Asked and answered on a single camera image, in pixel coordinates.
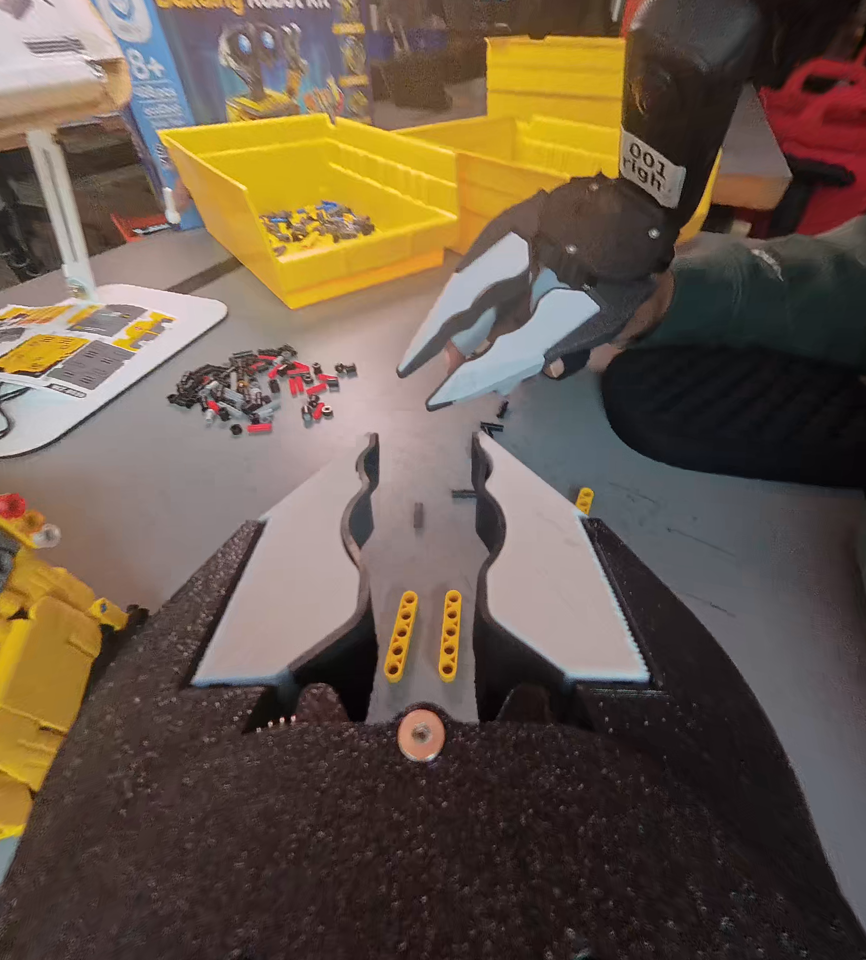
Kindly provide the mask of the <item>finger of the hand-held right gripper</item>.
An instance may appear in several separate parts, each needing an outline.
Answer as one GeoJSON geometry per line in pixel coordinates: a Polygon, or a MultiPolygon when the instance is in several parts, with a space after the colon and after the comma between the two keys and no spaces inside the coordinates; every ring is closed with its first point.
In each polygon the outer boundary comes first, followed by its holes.
{"type": "MultiPolygon", "coordinates": [[[[503,306],[528,305],[528,294],[503,306]]],[[[492,309],[496,313],[500,308],[492,309]]],[[[558,288],[548,291],[518,327],[496,333],[496,326],[486,329],[484,317],[472,331],[478,339],[483,330],[487,338],[471,347],[472,354],[463,359],[427,398],[430,412],[477,400],[488,394],[507,396],[523,381],[534,377],[547,363],[553,348],[569,335],[578,332],[600,313],[596,301],[582,291],[558,288]]]]}
{"type": "Polygon", "coordinates": [[[485,252],[455,270],[420,323],[407,346],[396,373],[407,378],[441,353],[447,344],[460,337],[466,349],[487,338],[487,330],[478,339],[472,331],[491,309],[497,309],[528,294],[531,279],[529,242],[509,232],[485,252]]]}

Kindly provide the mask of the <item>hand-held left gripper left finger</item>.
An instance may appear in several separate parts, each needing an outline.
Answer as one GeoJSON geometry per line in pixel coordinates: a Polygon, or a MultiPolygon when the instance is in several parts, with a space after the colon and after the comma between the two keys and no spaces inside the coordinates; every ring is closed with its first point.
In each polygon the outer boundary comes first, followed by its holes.
{"type": "Polygon", "coordinates": [[[333,690],[367,719],[378,641],[363,548],[379,482],[377,433],[357,438],[264,512],[191,669],[190,684],[262,690],[249,720],[290,719],[333,690]]]}

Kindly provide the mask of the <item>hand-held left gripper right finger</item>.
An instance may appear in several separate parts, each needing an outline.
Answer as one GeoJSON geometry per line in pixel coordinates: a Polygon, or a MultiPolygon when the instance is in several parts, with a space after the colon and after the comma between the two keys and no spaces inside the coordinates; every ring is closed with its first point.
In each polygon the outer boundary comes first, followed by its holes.
{"type": "Polygon", "coordinates": [[[497,719],[523,685],[545,690],[555,712],[579,686],[648,690],[650,666],[589,518],[485,433],[472,438],[471,467],[487,549],[472,629],[478,718],[497,719]]]}

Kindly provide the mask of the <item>black lego pins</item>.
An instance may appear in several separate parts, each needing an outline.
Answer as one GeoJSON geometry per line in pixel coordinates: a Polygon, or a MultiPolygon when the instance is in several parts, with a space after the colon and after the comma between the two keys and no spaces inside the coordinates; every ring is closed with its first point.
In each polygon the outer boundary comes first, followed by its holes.
{"type": "MultiPolygon", "coordinates": [[[[496,416],[492,421],[481,421],[480,432],[487,437],[494,439],[496,434],[505,431],[504,420],[507,416],[510,401],[504,398],[497,409],[496,416]]],[[[477,492],[473,487],[455,487],[450,490],[450,498],[454,501],[475,500],[477,492]]],[[[423,503],[416,501],[414,503],[413,525],[415,530],[421,530],[425,522],[425,508],[423,503]]]]}

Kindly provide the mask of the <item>pile of grey blue lego pieces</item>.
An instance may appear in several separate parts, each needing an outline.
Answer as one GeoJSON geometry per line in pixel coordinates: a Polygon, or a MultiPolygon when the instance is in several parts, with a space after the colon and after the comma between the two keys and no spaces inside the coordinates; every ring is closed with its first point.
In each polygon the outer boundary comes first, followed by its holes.
{"type": "Polygon", "coordinates": [[[282,209],[259,215],[274,258],[283,260],[299,254],[368,237],[376,225],[367,215],[349,206],[323,199],[296,209],[282,209]]]}

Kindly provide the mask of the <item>yellow lego vehicle model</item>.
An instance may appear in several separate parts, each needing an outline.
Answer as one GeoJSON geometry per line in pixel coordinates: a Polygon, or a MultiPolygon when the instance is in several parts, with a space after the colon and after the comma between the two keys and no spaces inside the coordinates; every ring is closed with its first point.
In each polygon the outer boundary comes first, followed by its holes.
{"type": "Polygon", "coordinates": [[[91,687],[145,620],[41,554],[59,530],[0,494],[0,841],[22,834],[91,687]]]}

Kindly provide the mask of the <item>yellow plastic bin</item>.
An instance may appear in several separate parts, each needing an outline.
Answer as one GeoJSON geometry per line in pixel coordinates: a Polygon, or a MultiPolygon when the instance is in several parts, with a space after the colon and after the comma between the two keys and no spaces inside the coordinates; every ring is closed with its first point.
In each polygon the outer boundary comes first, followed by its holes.
{"type": "Polygon", "coordinates": [[[209,233],[290,308],[439,266],[459,234],[452,152],[324,114],[164,130],[209,233]],[[376,232],[283,260],[259,215],[337,201],[376,232]]]}
{"type": "Polygon", "coordinates": [[[550,116],[482,116],[401,129],[456,155],[459,234],[451,250],[467,253],[505,209],[572,177],[618,176],[620,129],[550,116]]]}
{"type": "Polygon", "coordinates": [[[490,37],[487,115],[618,128],[625,57],[620,37],[490,37]]]}

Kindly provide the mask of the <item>person's right forearm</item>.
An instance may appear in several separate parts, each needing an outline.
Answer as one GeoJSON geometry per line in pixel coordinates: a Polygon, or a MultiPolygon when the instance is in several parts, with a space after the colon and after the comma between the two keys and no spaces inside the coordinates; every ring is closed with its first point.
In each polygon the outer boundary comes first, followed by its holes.
{"type": "Polygon", "coordinates": [[[866,376],[866,215],[816,236],[708,241],[670,270],[669,309],[633,346],[757,348],[866,376]]]}

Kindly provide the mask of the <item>pile of red black lego pieces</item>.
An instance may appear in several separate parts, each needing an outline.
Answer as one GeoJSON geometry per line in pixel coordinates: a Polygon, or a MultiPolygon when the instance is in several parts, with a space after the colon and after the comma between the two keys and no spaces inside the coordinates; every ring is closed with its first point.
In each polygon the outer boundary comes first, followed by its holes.
{"type": "Polygon", "coordinates": [[[266,436],[283,404],[299,414],[304,429],[330,421],[334,396],[359,373],[352,362],[306,362],[289,343],[243,349],[222,363],[188,369],[166,402],[232,438],[266,436]]]}

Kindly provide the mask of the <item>colourful lego set box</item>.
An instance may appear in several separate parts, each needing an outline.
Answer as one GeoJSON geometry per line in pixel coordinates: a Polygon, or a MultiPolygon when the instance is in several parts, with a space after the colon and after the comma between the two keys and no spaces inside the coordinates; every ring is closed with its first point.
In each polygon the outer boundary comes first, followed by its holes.
{"type": "Polygon", "coordinates": [[[365,2],[156,1],[155,11],[199,125],[372,123],[365,2]]]}

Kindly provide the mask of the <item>lego instruction booklet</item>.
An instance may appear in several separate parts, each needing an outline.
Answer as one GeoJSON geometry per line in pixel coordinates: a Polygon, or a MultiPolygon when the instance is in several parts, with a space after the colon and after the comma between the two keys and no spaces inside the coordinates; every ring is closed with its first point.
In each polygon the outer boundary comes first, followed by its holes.
{"type": "Polygon", "coordinates": [[[0,94],[99,78],[126,61],[89,1],[0,1],[0,94]]]}

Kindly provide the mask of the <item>person's right hand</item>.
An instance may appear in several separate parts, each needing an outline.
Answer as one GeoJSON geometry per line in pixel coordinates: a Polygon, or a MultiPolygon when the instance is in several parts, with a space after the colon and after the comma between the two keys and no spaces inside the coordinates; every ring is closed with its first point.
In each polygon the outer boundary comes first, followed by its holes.
{"type": "Polygon", "coordinates": [[[654,292],[636,309],[613,338],[611,345],[622,351],[649,336],[662,323],[674,292],[675,277],[672,271],[657,274],[654,292]]]}

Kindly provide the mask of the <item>black bumpy cushion pad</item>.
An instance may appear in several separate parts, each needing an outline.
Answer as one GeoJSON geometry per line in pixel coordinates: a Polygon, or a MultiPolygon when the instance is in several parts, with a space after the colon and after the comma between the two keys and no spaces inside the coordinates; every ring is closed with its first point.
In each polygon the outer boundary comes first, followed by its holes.
{"type": "Polygon", "coordinates": [[[761,348],[666,346],[613,360],[607,420],[678,469],[866,496],[866,384],[843,367],[761,348]]]}

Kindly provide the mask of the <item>red plastic crate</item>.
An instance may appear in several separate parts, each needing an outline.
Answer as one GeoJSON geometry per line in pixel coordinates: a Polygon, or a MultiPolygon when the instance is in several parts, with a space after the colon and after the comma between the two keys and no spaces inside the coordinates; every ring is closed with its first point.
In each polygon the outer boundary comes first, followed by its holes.
{"type": "Polygon", "coordinates": [[[759,99],[791,173],[763,237],[818,235],[866,214],[866,44],[816,57],[759,99]]]}

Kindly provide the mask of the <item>white book stand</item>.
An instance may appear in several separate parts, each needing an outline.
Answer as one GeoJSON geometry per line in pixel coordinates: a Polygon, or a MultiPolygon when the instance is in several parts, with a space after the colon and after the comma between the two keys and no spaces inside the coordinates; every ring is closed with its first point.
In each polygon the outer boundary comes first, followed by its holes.
{"type": "Polygon", "coordinates": [[[0,458],[40,450],[112,402],[140,379],[220,323],[226,306],[210,298],[129,284],[99,285],[57,130],[123,107],[131,86],[127,64],[99,78],[0,94],[0,150],[24,144],[58,248],[64,293],[53,305],[138,305],[177,318],[172,333],[144,347],[115,377],[76,397],[66,391],[0,382],[0,458]]]}

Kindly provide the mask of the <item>yellow grey sticker sheet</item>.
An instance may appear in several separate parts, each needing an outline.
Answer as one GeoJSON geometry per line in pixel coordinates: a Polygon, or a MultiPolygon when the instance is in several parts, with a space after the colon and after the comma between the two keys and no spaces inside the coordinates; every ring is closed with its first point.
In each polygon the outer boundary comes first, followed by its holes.
{"type": "Polygon", "coordinates": [[[7,306],[0,382],[84,397],[176,325],[174,316],[135,304],[7,306]]]}

